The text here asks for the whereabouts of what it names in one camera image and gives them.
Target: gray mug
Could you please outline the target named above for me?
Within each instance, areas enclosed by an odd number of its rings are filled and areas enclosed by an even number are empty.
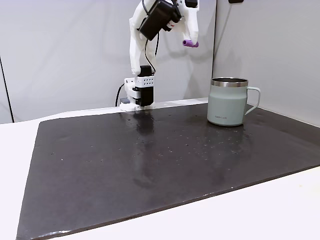
[[[244,123],[245,115],[259,106],[261,90],[248,86],[247,79],[219,77],[211,80],[207,118],[220,126],[238,126]],[[258,103],[246,112],[248,90],[259,92]]]

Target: dark mat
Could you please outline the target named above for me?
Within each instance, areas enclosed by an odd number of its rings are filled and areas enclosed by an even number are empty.
[[[17,239],[78,233],[320,164],[320,128],[262,109],[239,127],[206,115],[201,104],[42,122]]]

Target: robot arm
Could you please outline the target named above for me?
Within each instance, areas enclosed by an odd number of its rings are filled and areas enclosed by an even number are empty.
[[[175,29],[182,33],[182,44],[196,48],[198,44],[198,18],[200,0],[144,0],[130,18],[130,61],[132,74],[141,73],[140,57],[144,50],[153,66],[157,69],[156,56],[146,44],[152,41],[161,29],[170,32]]]
[[[121,99],[120,108],[135,111],[154,102],[154,83],[157,69],[156,55],[148,44],[161,29],[182,33],[185,47],[197,48],[200,0],[142,0],[130,18],[130,62],[134,77],[124,80],[127,98]],[[148,66],[140,65],[145,53]]]

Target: table surface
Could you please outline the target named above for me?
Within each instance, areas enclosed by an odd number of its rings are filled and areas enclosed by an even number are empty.
[[[167,108],[206,98],[156,103]],[[41,121],[120,112],[118,107],[65,112],[0,125],[1,239],[14,240]],[[121,223],[64,236],[111,239],[319,239],[320,167]]]

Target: white wall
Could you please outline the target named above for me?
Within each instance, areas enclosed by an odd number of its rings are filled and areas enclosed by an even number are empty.
[[[4,77],[0,65],[0,124],[12,123]]]
[[[229,10],[217,1],[213,76],[246,78],[261,107],[320,126],[320,1],[244,0],[219,45]]]
[[[0,53],[14,118],[113,107],[125,78],[140,0],[0,0]],[[208,96],[215,0],[201,0],[198,49],[160,34],[155,101]]]

